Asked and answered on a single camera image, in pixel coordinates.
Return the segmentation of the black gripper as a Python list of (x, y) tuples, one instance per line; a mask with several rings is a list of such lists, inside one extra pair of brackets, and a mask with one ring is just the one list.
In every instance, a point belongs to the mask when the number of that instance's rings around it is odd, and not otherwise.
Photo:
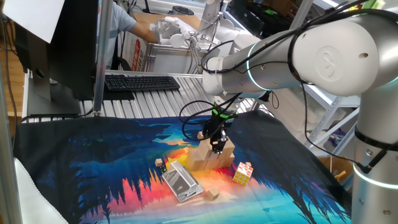
[(233, 115), (212, 114), (205, 123), (202, 135), (203, 140), (211, 138), (211, 150), (215, 154), (221, 154), (228, 141), (225, 129), (228, 129), (233, 122)]

